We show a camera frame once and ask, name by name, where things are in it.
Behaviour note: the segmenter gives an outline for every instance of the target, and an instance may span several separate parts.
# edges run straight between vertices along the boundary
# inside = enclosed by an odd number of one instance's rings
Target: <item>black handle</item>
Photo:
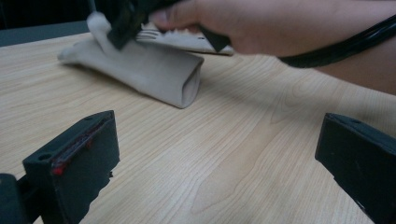
[[[231,44],[230,38],[226,35],[219,35],[213,33],[201,25],[199,25],[199,29],[204,34],[204,36],[206,37],[206,39],[209,41],[209,43],[212,45],[213,49],[215,49],[216,52],[221,51],[222,49],[227,47],[227,45]]]

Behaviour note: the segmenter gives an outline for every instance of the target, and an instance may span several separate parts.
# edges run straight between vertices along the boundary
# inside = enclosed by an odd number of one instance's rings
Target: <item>wooden table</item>
[[[314,159],[326,112],[396,135],[396,96],[267,56],[205,55],[180,110],[56,55],[89,36],[0,48],[0,172],[114,110],[120,163],[82,223],[372,223]]]

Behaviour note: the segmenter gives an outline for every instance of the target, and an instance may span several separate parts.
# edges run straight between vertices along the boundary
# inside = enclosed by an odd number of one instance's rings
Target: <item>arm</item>
[[[395,1],[185,0],[151,19],[163,29],[200,23],[230,37],[241,53],[291,56],[343,41],[396,14],[395,8]],[[395,61],[396,36],[318,70],[396,95]]]

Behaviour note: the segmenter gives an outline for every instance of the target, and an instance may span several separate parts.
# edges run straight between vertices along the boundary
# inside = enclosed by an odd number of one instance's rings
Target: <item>fingers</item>
[[[198,0],[184,0],[152,13],[150,20],[161,29],[171,30],[200,23],[199,15]]]

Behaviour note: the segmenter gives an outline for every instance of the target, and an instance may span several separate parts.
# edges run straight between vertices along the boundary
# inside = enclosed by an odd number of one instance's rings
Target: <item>black cable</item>
[[[396,15],[381,21],[357,35],[353,35],[345,41],[295,56],[279,57],[279,60],[292,67],[321,67],[340,62],[345,58],[361,53],[395,35]]]

